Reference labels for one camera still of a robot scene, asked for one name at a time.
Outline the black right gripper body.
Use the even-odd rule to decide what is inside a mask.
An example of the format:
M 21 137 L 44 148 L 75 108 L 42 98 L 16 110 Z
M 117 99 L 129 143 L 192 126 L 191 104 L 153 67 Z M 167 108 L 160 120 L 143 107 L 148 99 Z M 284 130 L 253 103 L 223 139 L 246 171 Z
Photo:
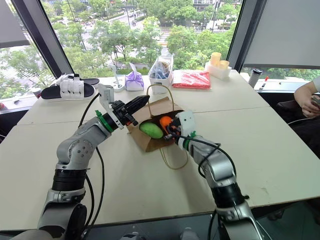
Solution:
M 163 130 L 165 132 L 165 136 L 163 137 L 165 140 L 177 142 L 181 136 L 180 121 L 176 117 L 172 118 L 171 124 Z

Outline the grey roller blind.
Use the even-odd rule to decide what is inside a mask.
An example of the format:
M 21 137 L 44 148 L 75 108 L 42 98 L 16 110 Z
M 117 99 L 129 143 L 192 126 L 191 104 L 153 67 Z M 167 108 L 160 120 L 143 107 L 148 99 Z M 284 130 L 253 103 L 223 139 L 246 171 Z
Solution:
M 320 70 L 320 0 L 267 0 L 244 66 Z
M 0 0 L 0 49 L 29 44 L 8 4 Z

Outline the white desk stand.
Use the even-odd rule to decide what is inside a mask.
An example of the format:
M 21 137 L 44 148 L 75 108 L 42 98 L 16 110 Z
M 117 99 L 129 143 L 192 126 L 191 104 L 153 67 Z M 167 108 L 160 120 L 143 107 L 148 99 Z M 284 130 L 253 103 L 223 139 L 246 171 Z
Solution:
M 117 67 L 115 65 L 111 65 L 110 68 L 114 76 L 114 82 L 112 84 L 114 91 L 117 93 L 123 91 L 125 89 L 125 81 L 118 78 Z

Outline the brown paper bag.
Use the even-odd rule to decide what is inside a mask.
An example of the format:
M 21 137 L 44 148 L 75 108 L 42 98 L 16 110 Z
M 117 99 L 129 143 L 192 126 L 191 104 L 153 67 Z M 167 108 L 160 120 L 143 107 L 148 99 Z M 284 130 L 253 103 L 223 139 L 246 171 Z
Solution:
M 173 95 L 168 87 L 160 84 L 158 87 L 166 89 L 169 93 L 169 97 L 164 97 L 154 102 L 147 101 L 147 104 L 144 107 L 133 114 L 138 125 L 128 125 L 127 129 L 135 143 L 143 152 L 150 153 L 159 150 L 166 166 L 172 170 L 179 170 L 185 167 L 189 161 L 187 151 L 185 150 L 183 154 L 184 163 L 179 167 L 172 167 L 167 161 L 164 148 L 174 144 L 174 140 L 165 140 L 163 137 L 153 138 L 142 131 L 143 124 L 151 123 L 156 125 L 160 129 L 162 135 L 165 136 L 167 133 L 162 128 L 160 119 L 162 117 L 174 118 L 176 114 L 183 111 L 183 109 L 175 103 Z

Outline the purple tissue pack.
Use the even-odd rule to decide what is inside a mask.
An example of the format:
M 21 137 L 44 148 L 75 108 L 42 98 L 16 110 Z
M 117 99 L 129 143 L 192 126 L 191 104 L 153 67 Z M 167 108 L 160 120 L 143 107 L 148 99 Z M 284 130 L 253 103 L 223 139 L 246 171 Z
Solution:
M 133 63 L 129 63 L 131 72 L 125 76 L 125 88 L 130 92 L 137 92 L 144 90 L 144 81 L 142 74 L 137 71 L 136 66 Z

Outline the red plastic package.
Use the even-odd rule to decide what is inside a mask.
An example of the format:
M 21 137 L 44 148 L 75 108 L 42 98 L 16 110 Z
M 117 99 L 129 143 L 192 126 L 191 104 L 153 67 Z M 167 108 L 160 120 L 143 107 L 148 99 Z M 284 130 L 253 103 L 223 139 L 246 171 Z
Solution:
M 207 71 L 175 70 L 172 86 L 179 89 L 207 90 L 211 88 L 211 80 Z

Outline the orange plush toy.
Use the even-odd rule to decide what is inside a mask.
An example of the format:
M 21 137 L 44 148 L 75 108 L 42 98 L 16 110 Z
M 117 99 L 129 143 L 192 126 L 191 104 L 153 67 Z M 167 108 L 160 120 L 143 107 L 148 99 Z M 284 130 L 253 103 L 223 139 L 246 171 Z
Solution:
M 162 116 L 160 119 L 159 119 L 159 123 L 160 125 L 162 126 L 163 129 L 167 129 L 167 126 L 170 125 L 172 123 L 173 119 L 170 117 L 170 116 Z

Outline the clear bag with blue items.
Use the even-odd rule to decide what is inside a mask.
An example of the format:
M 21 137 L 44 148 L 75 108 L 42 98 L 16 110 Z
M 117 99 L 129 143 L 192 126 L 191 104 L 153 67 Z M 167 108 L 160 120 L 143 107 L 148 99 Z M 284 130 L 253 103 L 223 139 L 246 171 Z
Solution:
M 174 56 L 168 51 L 158 56 L 148 72 L 148 77 L 152 92 L 154 94 L 164 94 L 169 88 L 173 79 Z

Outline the white thermos bottle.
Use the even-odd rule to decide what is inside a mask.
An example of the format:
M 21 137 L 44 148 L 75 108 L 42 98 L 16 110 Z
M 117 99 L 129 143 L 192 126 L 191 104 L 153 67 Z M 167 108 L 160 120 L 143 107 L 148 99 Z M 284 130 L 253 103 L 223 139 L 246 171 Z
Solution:
M 248 81 L 248 84 L 254 88 L 256 83 L 258 82 L 260 76 L 263 74 L 263 71 L 259 68 L 254 68 L 252 71 L 251 71 L 251 75 L 250 75 L 250 78 L 249 78 L 249 81 Z

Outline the person's dark clothed legs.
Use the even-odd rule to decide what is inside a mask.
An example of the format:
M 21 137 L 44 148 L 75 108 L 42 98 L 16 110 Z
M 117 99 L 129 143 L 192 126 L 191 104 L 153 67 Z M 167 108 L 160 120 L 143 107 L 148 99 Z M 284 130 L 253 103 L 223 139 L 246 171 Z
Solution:
M 308 118 L 295 100 L 279 102 L 276 112 L 320 159 L 320 116 Z

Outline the tall yellow cup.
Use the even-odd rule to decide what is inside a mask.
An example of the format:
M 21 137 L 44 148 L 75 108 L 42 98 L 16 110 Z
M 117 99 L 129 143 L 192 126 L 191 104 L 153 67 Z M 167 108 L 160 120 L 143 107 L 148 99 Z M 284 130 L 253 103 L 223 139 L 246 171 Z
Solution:
M 220 52 L 213 52 L 210 58 L 210 64 L 212 66 L 218 67 L 220 65 L 222 54 Z

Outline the person's bare hand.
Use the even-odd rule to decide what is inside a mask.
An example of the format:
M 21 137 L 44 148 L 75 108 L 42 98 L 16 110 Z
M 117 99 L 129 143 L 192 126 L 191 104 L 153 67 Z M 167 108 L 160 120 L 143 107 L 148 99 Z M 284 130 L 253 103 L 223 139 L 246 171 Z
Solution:
M 302 104 L 302 113 L 307 118 L 315 118 L 320 116 L 320 108 L 314 106 L 311 102 L 312 95 L 303 102 Z

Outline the dark window frame pillar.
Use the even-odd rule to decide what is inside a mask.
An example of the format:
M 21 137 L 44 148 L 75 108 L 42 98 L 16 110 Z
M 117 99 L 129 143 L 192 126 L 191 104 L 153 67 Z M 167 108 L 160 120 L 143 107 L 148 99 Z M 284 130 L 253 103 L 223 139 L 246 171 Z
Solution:
M 35 46 L 55 78 L 74 70 L 40 0 L 11 0 Z
M 227 60 L 229 61 L 229 66 L 238 73 L 241 71 L 244 62 L 242 49 L 246 49 L 247 31 L 250 28 L 256 4 L 257 0 L 243 0 L 228 50 Z

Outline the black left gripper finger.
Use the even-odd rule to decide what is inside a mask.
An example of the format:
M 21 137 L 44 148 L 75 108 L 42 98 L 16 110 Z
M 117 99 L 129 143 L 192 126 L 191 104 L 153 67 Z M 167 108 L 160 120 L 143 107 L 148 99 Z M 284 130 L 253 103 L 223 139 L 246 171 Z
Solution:
M 125 107 L 127 109 L 141 109 L 148 103 L 149 99 L 149 95 L 140 95 L 126 103 Z
M 128 103 L 128 113 L 130 115 L 136 113 L 148 103 L 147 99 L 133 99 Z

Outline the green plush toy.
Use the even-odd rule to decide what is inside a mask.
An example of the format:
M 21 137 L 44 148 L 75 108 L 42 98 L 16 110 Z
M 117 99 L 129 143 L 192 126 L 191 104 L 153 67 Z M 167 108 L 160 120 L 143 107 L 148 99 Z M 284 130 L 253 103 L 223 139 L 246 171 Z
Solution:
M 139 130 L 148 135 L 152 139 L 161 139 L 163 131 L 152 122 L 145 122 L 139 126 Z

